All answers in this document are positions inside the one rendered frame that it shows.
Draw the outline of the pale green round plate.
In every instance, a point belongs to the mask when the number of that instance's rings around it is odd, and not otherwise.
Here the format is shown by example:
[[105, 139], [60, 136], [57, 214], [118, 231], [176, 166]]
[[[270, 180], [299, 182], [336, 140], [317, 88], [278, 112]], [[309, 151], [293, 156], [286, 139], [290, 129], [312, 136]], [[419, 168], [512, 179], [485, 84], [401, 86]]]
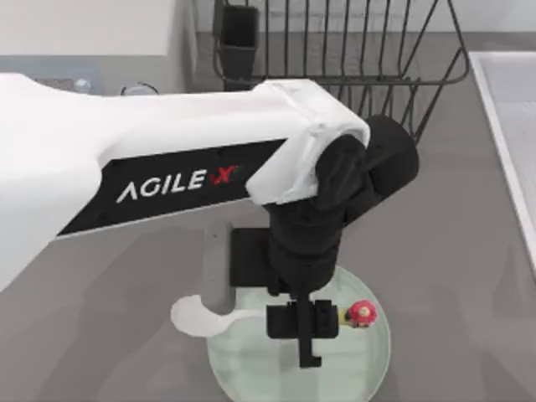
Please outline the pale green round plate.
[[300, 368], [295, 340], [274, 340], [259, 317], [240, 319], [207, 341], [209, 362], [233, 402], [370, 402], [384, 380], [391, 336], [383, 309], [361, 329], [343, 326], [314, 342], [319, 368]]

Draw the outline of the white spoon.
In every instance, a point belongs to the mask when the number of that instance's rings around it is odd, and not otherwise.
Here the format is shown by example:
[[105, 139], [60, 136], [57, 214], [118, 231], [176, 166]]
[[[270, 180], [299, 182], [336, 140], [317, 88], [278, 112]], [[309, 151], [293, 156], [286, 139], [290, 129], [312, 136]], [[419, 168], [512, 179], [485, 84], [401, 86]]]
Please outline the white spoon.
[[171, 307], [170, 318], [174, 327], [193, 338], [212, 338], [226, 332], [234, 323], [265, 318], [264, 310], [235, 309], [224, 315], [210, 311], [200, 295], [179, 298]]

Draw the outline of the dark cutlery holder cup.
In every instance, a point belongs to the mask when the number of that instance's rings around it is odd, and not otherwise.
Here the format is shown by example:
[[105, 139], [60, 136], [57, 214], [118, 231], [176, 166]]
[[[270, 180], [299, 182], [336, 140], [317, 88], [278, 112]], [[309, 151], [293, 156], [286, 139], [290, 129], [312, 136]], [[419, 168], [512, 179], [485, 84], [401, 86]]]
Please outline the dark cutlery holder cup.
[[249, 80], [258, 49], [259, 10], [214, 0], [213, 36], [220, 75], [227, 82]]

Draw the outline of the red mushroom toy figure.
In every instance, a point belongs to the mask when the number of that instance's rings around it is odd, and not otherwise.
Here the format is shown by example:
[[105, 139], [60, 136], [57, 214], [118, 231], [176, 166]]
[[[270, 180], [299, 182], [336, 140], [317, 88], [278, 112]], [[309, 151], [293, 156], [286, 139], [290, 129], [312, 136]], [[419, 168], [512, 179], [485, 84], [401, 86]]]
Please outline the red mushroom toy figure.
[[356, 301], [350, 307], [338, 309], [338, 323], [340, 326], [367, 328], [376, 322], [377, 317], [376, 306], [368, 300]]

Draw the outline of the clear glass cup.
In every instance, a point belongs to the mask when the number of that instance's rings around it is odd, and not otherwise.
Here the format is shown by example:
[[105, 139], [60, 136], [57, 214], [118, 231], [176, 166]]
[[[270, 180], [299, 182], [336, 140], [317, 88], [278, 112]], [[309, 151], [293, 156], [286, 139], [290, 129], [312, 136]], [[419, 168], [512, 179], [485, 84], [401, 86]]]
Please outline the clear glass cup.
[[136, 96], [136, 95], [159, 95], [160, 92], [148, 83], [138, 82], [134, 85], [125, 85], [120, 89], [120, 96]]

